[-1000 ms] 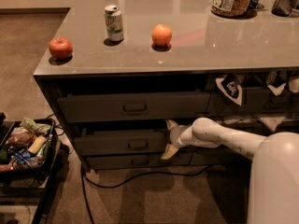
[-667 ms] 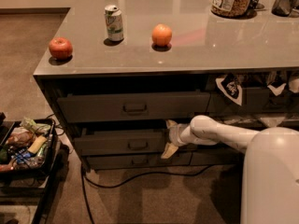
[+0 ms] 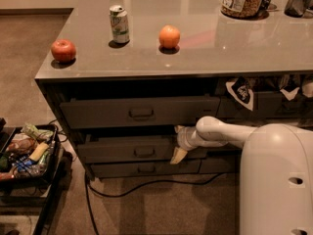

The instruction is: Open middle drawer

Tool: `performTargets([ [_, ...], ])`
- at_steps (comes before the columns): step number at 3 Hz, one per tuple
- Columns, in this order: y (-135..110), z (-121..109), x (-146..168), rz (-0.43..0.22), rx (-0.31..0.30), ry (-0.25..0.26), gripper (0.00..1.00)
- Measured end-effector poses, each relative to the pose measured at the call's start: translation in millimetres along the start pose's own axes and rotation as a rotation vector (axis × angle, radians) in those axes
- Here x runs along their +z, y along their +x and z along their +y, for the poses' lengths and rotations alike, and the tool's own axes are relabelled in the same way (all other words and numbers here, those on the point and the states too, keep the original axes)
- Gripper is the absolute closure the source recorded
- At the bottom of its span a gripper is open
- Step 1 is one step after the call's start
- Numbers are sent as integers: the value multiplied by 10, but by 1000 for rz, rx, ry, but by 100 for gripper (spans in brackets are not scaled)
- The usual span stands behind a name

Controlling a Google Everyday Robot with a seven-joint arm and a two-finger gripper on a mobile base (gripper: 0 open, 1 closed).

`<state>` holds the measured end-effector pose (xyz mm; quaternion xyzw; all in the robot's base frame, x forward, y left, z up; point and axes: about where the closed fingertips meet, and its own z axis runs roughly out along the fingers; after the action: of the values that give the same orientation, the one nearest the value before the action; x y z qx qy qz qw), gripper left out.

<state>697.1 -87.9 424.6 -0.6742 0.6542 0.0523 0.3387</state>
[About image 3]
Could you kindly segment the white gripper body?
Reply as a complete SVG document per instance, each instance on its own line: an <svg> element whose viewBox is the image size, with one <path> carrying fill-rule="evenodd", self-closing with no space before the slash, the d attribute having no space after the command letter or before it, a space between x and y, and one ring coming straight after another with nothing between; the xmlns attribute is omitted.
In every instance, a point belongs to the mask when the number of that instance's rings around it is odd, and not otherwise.
<svg viewBox="0 0 313 235"><path fill-rule="evenodd" d="M185 128L177 134L177 144L180 148L186 151L191 151L197 148L194 144L194 134L196 129L194 127L185 126Z"/></svg>

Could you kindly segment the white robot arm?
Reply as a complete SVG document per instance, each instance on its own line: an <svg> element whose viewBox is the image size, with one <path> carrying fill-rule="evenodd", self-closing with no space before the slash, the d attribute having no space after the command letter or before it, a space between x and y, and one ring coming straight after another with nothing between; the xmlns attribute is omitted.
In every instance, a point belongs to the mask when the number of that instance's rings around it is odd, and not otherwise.
<svg viewBox="0 0 313 235"><path fill-rule="evenodd" d="M313 131L202 117L175 132L174 165L198 147L232 144L242 150L240 235L313 235Z"/></svg>

